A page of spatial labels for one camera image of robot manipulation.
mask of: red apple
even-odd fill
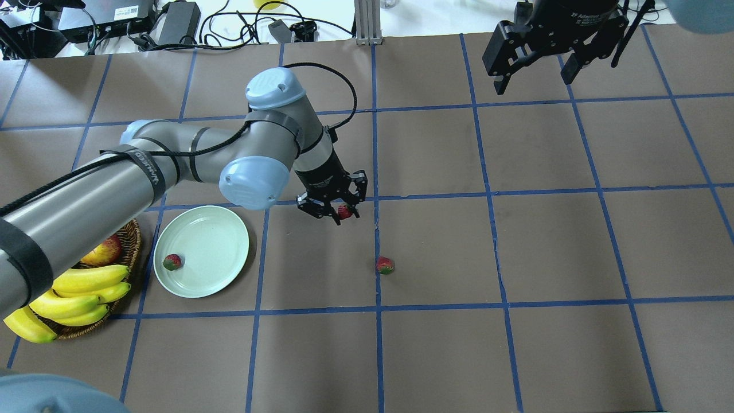
[[[123,245],[120,242],[120,238],[118,238],[116,234],[113,234],[100,245],[97,245],[97,248],[85,255],[84,258],[81,259],[81,262],[86,265],[102,267],[115,262],[122,252]]]

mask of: grid of blue tape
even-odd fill
[[[456,309],[502,309],[504,311],[504,320],[505,320],[507,343],[508,343],[508,350],[509,350],[508,357],[510,360],[510,366],[512,370],[512,380],[513,380],[513,385],[515,388],[517,410],[519,412],[522,412],[523,411],[523,399],[522,399],[522,395],[520,391],[520,377],[517,371],[517,360],[515,356],[515,347],[514,347],[514,342],[513,342],[513,337],[512,337],[512,323],[511,323],[509,310],[513,308],[540,308],[540,307],[562,307],[562,306],[613,306],[613,305],[622,306],[624,305],[624,306],[627,306],[630,310],[631,318],[633,321],[633,326],[636,332],[638,344],[639,344],[640,351],[641,351],[642,361],[644,363],[645,370],[647,372],[647,378],[649,381],[650,390],[653,395],[653,400],[655,402],[655,407],[658,411],[662,411],[663,410],[662,402],[661,402],[661,399],[659,397],[659,394],[658,394],[658,391],[655,385],[653,369],[650,365],[650,360],[648,358],[647,350],[644,345],[644,337],[642,335],[642,329],[640,328],[639,321],[637,319],[635,305],[734,301],[734,295],[634,298],[631,294],[629,285],[627,283],[627,277],[626,277],[626,273],[624,269],[624,264],[622,262],[622,257],[620,256],[620,253],[619,253],[619,248],[617,245],[616,237],[614,235],[614,227],[612,225],[611,218],[609,217],[609,213],[606,207],[605,193],[626,192],[626,191],[709,189],[714,198],[714,201],[716,202],[716,206],[719,210],[719,213],[721,214],[722,222],[724,226],[726,227],[727,233],[729,234],[732,242],[734,243],[734,231],[732,230],[731,222],[729,221],[729,218],[724,211],[721,200],[719,199],[719,195],[716,191],[718,188],[734,187],[734,182],[715,183],[711,181],[711,178],[708,174],[708,171],[706,170],[702,157],[700,156],[700,153],[698,152],[698,149],[696,147],[694,138],[691,132],[689,131],[686,125],[685,119],[683,118],[683,115],[681,114],[680,109],[678,108],[678,105],[677,105],[677,100],[680,100],[680,99],[725,97],[725,96],[734,96],[734,93],[707,93],[707,94],[675,95],[669,86],[664,70],[658,60],[658,57],[655,52],[655,49],[653,48],[652,42],[650,41],[650,36],[647,33],[647,28],[644,26],[642,27],[642,34],[644,35],[645,40],[647,41],[647,45],[650,50],[650,53],[653,56],[655,65],[665,85],[665,88],[667,91],[666,96],[576,99],[573,95],[573,89],[571,88],[571,86],[568,86],[567,87],[567,91],[569,94],[568,99],[559,99],[559,100],[552,100],[552,101],[514,101],[514,102],[501,102],[501,103],[478,103],[476,101],[476,94],[474,91],[473,78],[472,78],[472,73],[470,69],[469,58],[468,58],[464,35],[459,35],[460,45],[462,48],[462,54],[464,57],[464,63],[466,67],[466,74],[467,74],[467,80],[468,80],[468,87],[470,90],[471,104],[436,105],[436,106],[421,106],[421,107],[378,107],[377,105],[377,63],[376,63],[377,54],[375,53],[375,46],[373,45],[371,47],[372,105],[371,105],[371,108],[360,109],[358,110],[358,112],[372,114],[372,126],[373,126],[372,140],[373,140],[373,159],[374,159],[374,164],[373,164],[374,175],[373,175],[372,182],[374,186],[374,197],[368,198],[367,201],[374,203],[374,222],[375,222],[375,229],[376,229],[375,235],[374,235],[375,237],[374,238],[375,256],[379,256],[379,253],[380,253],[379,225],[378,225],[379,223],[379,202],[380,201],[388,201],[388,200],[392,201],[392,200],[399,200],[399,199],[484,197],[487,199],[488,214],[490,217],[490,228],[492,231],[493,248],[494,248],[493,252],[495,254],[495,264],[496,264],[497,273],[498,273],[498,280],[499,280],[500,293],[501,293],[501,302],[499,303],[425,304],[425,305],[383,306],[382,299],[381,299],[380,277],[379,277],[379,274],[376,273],[375,274],[376,299],[375,299],[374,306],[262,310],[261,309],[261,299],[262,299],[262,287],[263,287],[263,275],[264,275],[264,267],[265,267],[266,247],[267,247],[267,234],[268,234],[268,225],[269,225],[269,212],[266,212],[264,214],[264,230],[263,230],[263,235],[262,235],[262,240],[261,240],[261,258],[260,258],[259,269],[258,269],[258,285],[257,285],[257,294],[256,294],[256,299],[255,299],[255,309],[254,310],[220,311],[220,312],[144,313],[143,310],[144,310],[144,305],[145,305],[145,297],[148,292],[148,284],[150,281],[150,274],[152,270],[152,261],[149,261],[146,267],[145,280],[143,281],[143,288],[142,288],[142,292],[141,292],[141,296],[140,296],[140,300],[139,300],[139,304],[138,304],[136,313],[121,314],[121,315],[114,316],[115,319],[120,319],[120,320],[135,320],[134,332],[133,332],[133,336],[131,340],[128,360],[126,363],[126,371],[123,377],[123,385],[120,390],[120,400],[124,401],[126,393],[127,393],[127,387],[128,387],[128,383],[130,379],[130,372],[131,372],[132,363],[134,359],[135,347],[137,343],[137,337],[139,333],[139,327],[140,327],[141,320],[170,319],[170,318],[197,318],[197,317],[254,317],[253,330],[252,330],[252,345],[251,345],[252,347],[250,350],[250,368],[249,368],[249,373],[248,373],[248,382],[247,382],[247,390],[246,390],[247,398],[246,398],[246,406],[245,406],[246,412],[250,412],[252,408],[252,387],[253,387],[253,382],[254,382],[254,377],[255,377],[255,367],[256,367],[255,360],[256,360],[256,354],[257,354],[258,327],[259,327],[260,316],[374,312],[376,315],[376,327],[377,327],[376,340],[377,340],[378,406],[379,406],[380,413],[384,413],[385,397],[384,397],[384,381],[383,381],[383,366],[382,366],[382,313],[383,312],[437,311],[437,310],[456,310]],[[285,48],[283,45],[281,45],[278,65],[283,64],[284,53],[285,53]],[[113,58],[112,55],[108,56],[106,66],[104,68],[103,76],[101,78],[101,82],[97,90],[95,100],[92,104],[90,115],[86,123],[55,125],[55,126],[19,126],[19,127],[10,127],[10,128],[2,127],[8,115],[8,112],[10,111],[10,107],[15,98],[15,95],[18,92],[18,88],[20,87],[23,76],[26,73],[26,69],[29,64],[28,62],[26,62],[18,77],[18,81],[16,82],[15,87],[11,93],[10,100],[8,101],[8,104],[5,110],[3,111],[2,117],[0,118],[0,131],[21,131],[21,130],[34,130],[34,129],[64,129],[64,128],[73,128],[73,127],[84,127],[84,133],[82,135],[78,150],[76,152],[76,157],[73,162],[73,168],[75,168],[79,162],[81,150],[84,147],[84,143],[85,143],[85,140],[86,140],[86,137],[87,137],[87,134],[90,128],[96,127],[96,126],[119,126],[119,125],[126,125],[129,123],[128,121],[105,122],[105,123],[93,123],[92,122],[92,118],[94,116],[97,104],[99,102],[99,98],[103,90],[103,86],[104,86],[107,74],[109,72],[109,67],[112,63],[112,58]],[[186,111],[186,102],[188,100],[188,95],[189,95],[189,88],[191,86],[191,82],[194,76],[196,58],[197,58],[197,53],[196,51],[194,51],[192,53],[192,60],[190,63],[190,68],[189,68],[189,76],[186,82],[186,89],[183,95],[183,101],[181,103],[181,110],[179,112],[179,116],[178,118],[170,119],[170,121],[175,121],[175,122],[180,123],[183,121],[218,121],[218,120],[244,118],[244,115],[214,116],[214,117],[207,117],[207,118],[186,118],[184,117],[184,113]],[[559,57],[559,63],[562,64],[562,60],[560,57]],[[683,128],[683,131],[686,134],[686,138],[688,139],[688,142],[691,146],[691,150],[694,152],[694,155],[701,168],[701,171],[703,172],[703,176],[705,177],[705,180],[706,180],[705,184],[665,185],[665,186],[658,186],[658,187],[601,187],[600,181],[598,178],[598,174],[597,174],[597,171],[594,165],[594,159],[593,159],[591,150],[589,148],[589,144],[586,140],[586,133],[584,131],[584,125],[582,123],[581,116],[578,113],[577,104],[587,103],[587,102],[603,102],[603,101],[645,101],[645,100],[670,100],[671,101],[675,109],[676,115],[678,116],[678,120],[680,121],[680,125]],[[482,145],[482,131],[479,125],[479,115],[478,115],[477,108],[479,107],[498,107],[498,106],[523,106],[523,105],[538,105],[538,104],[570,104],[572,106],[573,112],[575,115],[575,119],[578,124],[579,132],[581,133],[581,139],[582,139],[582,143],[584,144],[586,156],[589,161],[589,167],[591,168],[592,176],[594,178],[595,187],[558,189],[558,190],[517,190],[517,191],[492,191],[491,190],[490,180],[489,180],[489,176],[487,175],[487,168],[485,164],[484,146]],[[378,179],[379,168],[378,168],[378,156],[377,156],[377,145],[378,145],[377,116],[380,112],[400,112],[400,111],[435,110],[435,109],[469,109],[469,108],[472,109],[473,116],[474,116],[476,140],[477,140],[477,146],[479,148],[480,163],[482,166],[482,178],[484,179],[485,191],[483,193],[438,193],[438,194],[423,194],[423,195],[408,195],[408,196],[399,196],[399,195],[385,196],[385,195],[379,194],[379,179]],[[323,112],[318,112],[318,113],[320,115],[347,114],[349,113],[349,110],[331,110],[331,111],[323,111]],[[606,221],[606,225],[607,225],[607,229],[609,232],[609,237],[612,243],[612,247],[614,249],[614,255],[617,259],[617,266],[619,268],[621,282],[625,290],[624,299],[576,300],[576,301],[533,301],[533,302],[509,302],[507,300],[507,294],[504,288],[504,283],[502,281],[501,264],[499,262],[499,256],[497,254],[498,235],[497,235],[497,228],[495,225],[493,198],[496,196],[561,194],[561,193],[597,193],[597,196],[600,201],[600,205],[603,210],[603,215]],[[292,205],[294,203],[295,203],[294,201],[278,202],[278,204],[280,205]],[[235,206],[233,204],[218,204],[218,205],[223,206],[223,207],[234,207]],[[198,207],[198,206],[200,206],[200,204],[166,205],[166,197],[164,196],[161,200],[160,206],[155,206],[155,207],[151,207],[147,209],[147,211],[149,212],[158,213],[156,227],[153,233],[153,240],[157,239],[160,233],[161,222],[163,221],[163,214],[165,211],[175,210],[175,209],[189,209],[189,208]],[[20,338],[16,337],[16,340],[13,343],[10,357],[7,362],[7,368],[12,368],[13,361],[15,359],[15,355],[18,351],[19,342],[20,342]]]

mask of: yellow object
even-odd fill
[[[87,270],[71,269],[54,280],[54,290],[63,292],[91,292],[112,287],[128,275],[125,265],[107,265]]]
[[[49,290],[31,301],[28,306],[39,316],[56,320],[57,318],[75,317],[92,311],[99,304],[99,301],[98,295],[62,298]]]
[[[252,3],[255,5],[255,7],[259,9],[260,7],[262,7],[263,4],[267,3],[268,1],[270,0],[252,0]],[[267,6],[263,7],[263,10],[274,10],[274,9],[277,9],[278,7],[280,7],[280,4],[273,3],[273,4],[268,4]]]
[[[30,342],[42,344],[52,342],[58,337],[43,321],[39,320],[28,306],[15,310],[11,315],[5,317],[5,325]]]
[[[128,291],[130,291],[130,283],[127,282],[118,282],[117,284],[113,285],[112,287],[103,288],[101,290],[94,290],[89,292],[64,292],[64,291],[56,291],[56,294],[59,297],[79,297],[80,295],[99,295],[102,298],[102,301],[100,301],[100,304],[104,303],[111,303],[113,301],[117,301],[124,297]]]
[[[54,321],[58,324],[70,327],[88,326],[89,324],[94,324],[99,320],[102,320],[108,311],[109,307],[106,304],[100,304],[92,309],[92,311],[86,312],[82,315],[69,318],[56,318]]]

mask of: plate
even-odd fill
[[[221,206],[199,206],[163,230],[153,252],[153,270],[163,288],[185,298],[212,295],[242,270],[250,237],[242,219]],[[183,266],[167,270],[163,259],[178,254]]]

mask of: metal frame post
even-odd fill
[[[357,44],[360,46],[382,44],[379,27],[379,0],[355,0]]]

